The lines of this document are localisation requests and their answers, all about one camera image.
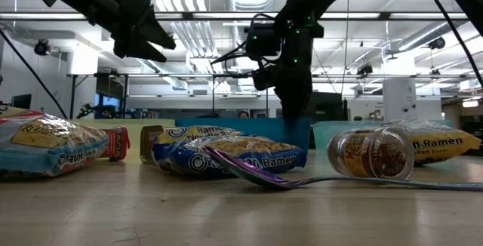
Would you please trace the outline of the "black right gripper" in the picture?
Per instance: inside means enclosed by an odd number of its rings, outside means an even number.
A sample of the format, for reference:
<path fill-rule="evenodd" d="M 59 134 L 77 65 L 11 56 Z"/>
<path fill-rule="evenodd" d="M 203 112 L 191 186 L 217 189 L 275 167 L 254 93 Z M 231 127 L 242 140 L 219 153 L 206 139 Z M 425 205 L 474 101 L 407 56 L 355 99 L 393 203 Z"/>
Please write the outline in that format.
<path fill-rule="evenodd" d="M 297 120 L 304 114 L 312 95 L 312 74 L 307 66 L 267 60 L 259 62 L 259 68 L 251 73 L 251 77 L 257 90 L 272 88 L 278 95 L 285 121 Z"/>

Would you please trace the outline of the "iridescent purple spoon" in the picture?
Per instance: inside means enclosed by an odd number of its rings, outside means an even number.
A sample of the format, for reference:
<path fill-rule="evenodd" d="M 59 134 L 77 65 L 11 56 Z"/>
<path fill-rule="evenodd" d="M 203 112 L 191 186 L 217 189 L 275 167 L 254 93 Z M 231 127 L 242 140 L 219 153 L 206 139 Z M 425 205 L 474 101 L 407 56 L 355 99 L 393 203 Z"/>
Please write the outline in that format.
<path fill-rule="evenodd" d="M 305 180 L 290 181 L 281 178 L 273 173 L 265 171 L 262 168 L 255 167 L 248 164 L 246 161 L 234 158 L 219 149 L 214 149 L 208 146 L 202 148 L 209 154 L 215 162 L 221 165 L 224 169 L 240 177 L 244 180 L 264 186 L 270 189 L 296 189 L 301 186 L 309 185 L 317 182 L 325 181 L 349 181 L 349 182 L 364 182 L 374 184 L 386 184 L 397 186 L 409 186 L 421 189 L 437 189 L 437 190 L 454 190 L 454 191 L 471 191 L 483 192 L 483 183 L 437 183 L 437 182 L 423 182 L 414 180 L 391 180 L 370 177 L 312 177 Z"/>

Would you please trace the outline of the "blue plastic bin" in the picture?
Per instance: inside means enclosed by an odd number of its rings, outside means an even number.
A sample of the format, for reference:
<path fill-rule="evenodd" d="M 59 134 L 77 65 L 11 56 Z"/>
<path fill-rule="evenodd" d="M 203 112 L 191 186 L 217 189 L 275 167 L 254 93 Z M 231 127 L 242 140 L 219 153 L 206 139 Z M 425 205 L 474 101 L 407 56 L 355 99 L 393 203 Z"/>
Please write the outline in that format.
<path fill-rule="evenodd" d="M 196 125 L 232 128 L 247 134 L 266 137 L 280 143 L 298 146 L 305 153 L 309 151 L 311 121 L 299 118 L 286 122 L 283 118 L 183 118 L 176 119 L 177 127 Z"/>

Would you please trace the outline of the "light blue ramen packet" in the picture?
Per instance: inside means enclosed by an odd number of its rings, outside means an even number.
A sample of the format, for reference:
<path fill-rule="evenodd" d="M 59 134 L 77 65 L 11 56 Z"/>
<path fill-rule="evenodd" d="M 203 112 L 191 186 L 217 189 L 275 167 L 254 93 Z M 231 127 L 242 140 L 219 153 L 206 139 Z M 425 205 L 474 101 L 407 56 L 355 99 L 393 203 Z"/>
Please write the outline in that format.
<path fill-rule="evenodd" d="M 94 162 L 107 133 L 30 110 L 31 118 L 0 118 L 0 178 L 56 177 Z"/>

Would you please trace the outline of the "teal plastic bin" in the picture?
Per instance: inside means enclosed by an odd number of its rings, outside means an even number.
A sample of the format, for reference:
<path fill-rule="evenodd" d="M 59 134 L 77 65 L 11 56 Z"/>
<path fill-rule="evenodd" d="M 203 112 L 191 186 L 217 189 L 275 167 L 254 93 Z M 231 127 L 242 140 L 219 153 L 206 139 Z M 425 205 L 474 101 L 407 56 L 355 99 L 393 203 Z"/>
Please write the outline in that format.
<path fill-rule="evenodd" d="M 372 128 L 378 125 L 399 125 L 408 122 L 422 122 L 423 125 L 439 124 L 452 128 L 451 121 L 445 120 L 425 120 L 425 119 L 406 119 L 392 121 L 320 121 L 312 126 L 315 139 L 315 149 L 317 153 L 326 153 L 327 145 L 331 138 L 342 131 L 350 131 L 358 128 Z"/>

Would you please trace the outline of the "yellow plastic bin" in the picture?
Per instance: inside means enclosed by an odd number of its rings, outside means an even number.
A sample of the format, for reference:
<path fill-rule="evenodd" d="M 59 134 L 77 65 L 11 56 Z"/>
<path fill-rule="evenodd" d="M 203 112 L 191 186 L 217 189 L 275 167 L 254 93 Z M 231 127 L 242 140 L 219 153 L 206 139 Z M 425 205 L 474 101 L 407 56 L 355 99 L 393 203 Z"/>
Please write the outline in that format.
<path fill-rule="evenodd" d="M 118 126 L 126 127 L 131 142 L 126 161 L 138 160 L 140 158 L 140 133 L 143 127 L 153 125 L 175 126 L 175 120 L 173 119 L 73 119 L 72 122 L 98 129 L 116 128 Z"/>

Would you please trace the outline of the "clear glass spice jar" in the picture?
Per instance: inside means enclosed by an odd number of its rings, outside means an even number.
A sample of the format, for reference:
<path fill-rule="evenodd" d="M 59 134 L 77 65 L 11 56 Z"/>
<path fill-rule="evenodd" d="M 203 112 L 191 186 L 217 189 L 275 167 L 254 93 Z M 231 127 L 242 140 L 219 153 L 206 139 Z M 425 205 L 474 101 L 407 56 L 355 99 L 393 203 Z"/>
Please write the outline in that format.
<path fill-rule="evenodd" d="M 339 132 L 327 154 L 333 169 L 350 177 L 405 180 L 415 162 L 409 136 L 393 126 Z"/>

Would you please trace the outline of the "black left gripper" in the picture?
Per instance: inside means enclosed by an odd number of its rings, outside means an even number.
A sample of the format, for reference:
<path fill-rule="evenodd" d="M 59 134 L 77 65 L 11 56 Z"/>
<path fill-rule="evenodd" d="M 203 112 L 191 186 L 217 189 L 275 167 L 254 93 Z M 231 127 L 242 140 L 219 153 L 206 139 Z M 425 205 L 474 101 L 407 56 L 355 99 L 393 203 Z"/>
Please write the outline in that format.
<path fill-rule="evenodd" d="M 148 42 L 173 50 L 176 43 L 155 18 L 151 0 L 114 0 L 118 16 L 111 31 L 113 52 L 120 58 L 133 57 L 164 63 L 167 57 Z"/>

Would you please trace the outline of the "red lidded paprika tin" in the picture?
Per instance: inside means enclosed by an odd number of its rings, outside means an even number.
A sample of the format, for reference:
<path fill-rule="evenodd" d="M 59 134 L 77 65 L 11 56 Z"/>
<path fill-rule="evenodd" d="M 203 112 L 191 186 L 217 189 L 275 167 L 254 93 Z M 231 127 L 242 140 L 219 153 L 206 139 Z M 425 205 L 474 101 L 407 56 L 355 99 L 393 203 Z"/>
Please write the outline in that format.
<path fill-rule="evenodd" d="M 101 158 L 108 158 L 110 161 L 123 160 L 131 147 L 128 130 L 124 126 L 103 129 L 108 136 L 108 146 Z"/>
<path fill-rule="evenodd" d="M 162 125 L 144 126 L 140 132 L 140 160 L 145 165 L 155 165 L 152 147 L 157 137 L 164 131 Z"/>

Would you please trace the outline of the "white pillar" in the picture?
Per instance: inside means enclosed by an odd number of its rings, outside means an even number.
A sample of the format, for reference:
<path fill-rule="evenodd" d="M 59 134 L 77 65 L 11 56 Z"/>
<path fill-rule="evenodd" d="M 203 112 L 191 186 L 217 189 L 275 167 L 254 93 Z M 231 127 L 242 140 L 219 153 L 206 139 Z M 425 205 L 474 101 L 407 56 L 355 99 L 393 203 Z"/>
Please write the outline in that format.
<path fill-rule="evenodd" d="M 417 95 L 412 78 L 389 78 L 383 81 L 386 121 L 416 119 Z"/>

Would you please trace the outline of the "yellow chicken ramen packet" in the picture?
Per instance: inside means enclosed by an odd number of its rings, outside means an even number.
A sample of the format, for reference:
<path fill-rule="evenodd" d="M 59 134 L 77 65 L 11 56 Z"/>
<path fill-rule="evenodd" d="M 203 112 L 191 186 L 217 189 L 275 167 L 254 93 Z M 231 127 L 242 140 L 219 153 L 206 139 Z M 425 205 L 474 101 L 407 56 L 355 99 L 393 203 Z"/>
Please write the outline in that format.
<path fill-rule="evenodd" d="M 403 130 L 409 137 L 415 154 L 415 166 L 427 165 L 479 149 L 481 140 L 470 133 L 429 120 L 396 120 L 383 125 Z"/>

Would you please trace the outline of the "black computer monitor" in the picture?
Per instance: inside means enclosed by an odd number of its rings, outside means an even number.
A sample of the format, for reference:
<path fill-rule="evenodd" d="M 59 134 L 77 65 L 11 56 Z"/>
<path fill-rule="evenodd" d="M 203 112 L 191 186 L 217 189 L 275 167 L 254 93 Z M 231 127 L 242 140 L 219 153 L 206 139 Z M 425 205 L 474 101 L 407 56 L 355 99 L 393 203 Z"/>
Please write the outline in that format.
<path fill-rule="evenodd" d="M 346 121 L 348 109 L 342 94 L 315 92 L 312 94 L 313 121 Z"/>

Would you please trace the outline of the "blue lit screen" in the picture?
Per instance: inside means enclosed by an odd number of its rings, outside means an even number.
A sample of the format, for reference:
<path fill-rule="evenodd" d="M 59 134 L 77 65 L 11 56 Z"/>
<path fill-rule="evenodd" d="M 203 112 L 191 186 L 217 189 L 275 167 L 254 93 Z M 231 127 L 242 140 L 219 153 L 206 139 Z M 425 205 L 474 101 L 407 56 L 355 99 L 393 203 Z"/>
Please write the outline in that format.
<path fill-rule="evenodd" d="M 95 119 L 112 119 L 115 118 L 116 112 L 120 107 L 121 101 L 114 97 L 108 97 L 104 94 L 96 94 L 94 98 L 94 118 Z"/>

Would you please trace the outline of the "black background table frame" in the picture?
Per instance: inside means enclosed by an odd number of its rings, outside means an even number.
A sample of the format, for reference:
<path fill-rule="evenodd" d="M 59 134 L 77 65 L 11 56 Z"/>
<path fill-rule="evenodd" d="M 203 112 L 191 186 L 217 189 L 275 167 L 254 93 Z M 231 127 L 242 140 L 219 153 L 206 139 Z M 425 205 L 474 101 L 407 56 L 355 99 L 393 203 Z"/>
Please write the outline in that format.
<path fill-rule="evenodd" d="M 240 100 L 241 107 L 250 109 L 248 101 L 261 101 L 258 109 L 269 116 L 270 94 L 264 91 L 244 90 L 242 85 L 231 85 L 231 81 L 249 79 L 248 74 L 122 74 L 98 72 L 90 75 L 70 74 L 74 85 L 86 78 L 116 80 L 122 86 L 122 108 L 128 108 L 130 99 L 178 98 L 194 100 L 209 98 L 211 108 L 216 109 L 216 100 Z"/>

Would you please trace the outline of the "small black monitor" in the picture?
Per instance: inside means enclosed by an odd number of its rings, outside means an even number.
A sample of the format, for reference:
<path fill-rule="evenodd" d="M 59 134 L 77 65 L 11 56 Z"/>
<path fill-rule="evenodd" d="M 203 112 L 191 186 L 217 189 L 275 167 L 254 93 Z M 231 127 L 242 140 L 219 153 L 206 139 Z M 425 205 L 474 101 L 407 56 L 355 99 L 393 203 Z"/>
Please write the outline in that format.
<path fill-rule="evenodd" d="M 12 118 L 31 118 L 32 113 L 30 111 L 32 101 L 31 94 L 17 95 L 12 97 L 11 107 L 15 111 Z"/>

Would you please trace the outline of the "blue soy sauce ramen packet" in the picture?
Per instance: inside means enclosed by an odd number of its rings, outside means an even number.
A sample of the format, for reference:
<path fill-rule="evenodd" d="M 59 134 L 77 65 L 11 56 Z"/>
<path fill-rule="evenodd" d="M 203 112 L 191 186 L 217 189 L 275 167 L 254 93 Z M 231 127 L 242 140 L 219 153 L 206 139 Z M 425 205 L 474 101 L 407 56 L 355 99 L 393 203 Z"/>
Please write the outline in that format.
<path fill-rule="evenodd" d="M 153 143 L 152 158 L 163 171 L 207 178 L 232 174 L 202 148 L 209 146 L 272 173 L 303 168 L 307 156 L 301 148 L 232 128 L 191 126 L 165 128 Z"/>

